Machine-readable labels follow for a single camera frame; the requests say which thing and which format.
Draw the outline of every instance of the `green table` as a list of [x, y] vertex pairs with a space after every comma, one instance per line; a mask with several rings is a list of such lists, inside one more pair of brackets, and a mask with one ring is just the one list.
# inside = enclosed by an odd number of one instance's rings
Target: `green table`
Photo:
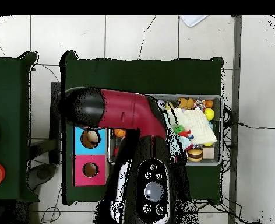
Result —
[[27, 186], [29, 159], [29, 72], [38, 54], [0, 57], [0, 164], [6, 177], [0, 184], [0, 200], [37, 202]]
[[[78, 59], [74, 51], [61, 58], [61, 86], [98, 87], [148, 94], [221, 95], [223, 60], [177, 59], [172, 61], [120, 61], [113, 59]], [[63, 202], [99, 201], [106, 187], [74, 187], [72, 185], [72, 127], [66, 126], [66, 142], [62, 133]], [[211, 199], [220, 203], [219, 166], [186, 167], [191, 198]]]

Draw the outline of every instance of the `gray plastic bin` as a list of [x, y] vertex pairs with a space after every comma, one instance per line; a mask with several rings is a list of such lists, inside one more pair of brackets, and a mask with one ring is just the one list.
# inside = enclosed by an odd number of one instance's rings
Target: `gray plastic bin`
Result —
[[213, 132], [216, 136], [217, 142], [213, 144], [214, 147], [214, 159], [202, 159], [200, 162], [187, 162], [187, 166], [217, 166], [223, 160], [223, 109], [224, 100], [219, 95], [214, 94], [150, 94], [157, 100], [169, 101], [174, 107], [178, 104], [179, 98], [188, 98], [200, 100], [212, 100], [213, 111], [215, 113], [214, 118], [210, 121], [213, 124]]

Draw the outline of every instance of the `pink toy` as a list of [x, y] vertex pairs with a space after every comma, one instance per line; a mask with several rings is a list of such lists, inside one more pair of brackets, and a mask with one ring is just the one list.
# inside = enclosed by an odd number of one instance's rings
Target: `pink toy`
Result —
[[[105, 155], [76, 155], [75, 156], [75, 186], [104, 186], [105, 185]], [[95, 163], [98, 173], [90, 178], [86, 177], [83, 167], [87, 163]]]

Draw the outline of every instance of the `orange ball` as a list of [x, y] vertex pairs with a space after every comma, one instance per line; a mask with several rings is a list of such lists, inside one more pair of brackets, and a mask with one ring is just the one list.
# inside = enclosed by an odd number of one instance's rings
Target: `orange ball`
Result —
[[122, 138], [126, 135], [126, 131], [124, 129], [114, 129], [114, 134], [117, 138]]

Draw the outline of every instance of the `tiled floor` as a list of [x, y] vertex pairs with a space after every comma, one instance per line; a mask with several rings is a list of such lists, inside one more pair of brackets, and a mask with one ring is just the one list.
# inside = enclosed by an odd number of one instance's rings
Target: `tiled floor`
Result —
[[[80, 58], [91, 59], [107, 57], [136, 60], [140, 57], [142, 60], [172, 60], [178, 57], [223, 57], [227, 69], [224, 75], [225, 100], [230, 106], [233, 44], [234, 18], [231, 15], [210, 15], [192, 28], [187, 27], [175, 15], [6, 16], [0, 20], [0, 46], [5, 55], [18, 57], [28, 50], [37, 51], [38, 62], [44, 65], [37, 65], [31, 77], [32, 138], [48, 137], [51, 82], [60, 80], [58, 64], [66, 50], [75, 50]], [[47, 156], [38, 157], [37, 160], [48, 162]], [[33, 208], [36, 211], [46, 211], [49, 207], [54, 207], [60, 187], [61, 168], [51, 181], [38, 189], [40, 203], [33, 205]], [[224, 195], [228, 198], [228, 173], [224, 175], [223, 188]], [[57, 208], [61, 215], [51, 224], [92, 224], [95, 206], [95, 202], [63, 206], [59, 196]], [[228, 215], [216, 212], [210, 206], [201, 209], [200, 223], [228, 224]], [[35, 224], [39, 224], [42, 216], [43, 212], [33, 214]], [[59, 213], [54, 213], [53, 219], [58, 216]], [[44, 215], [44, 221], [51, 218], [52, 212]]]

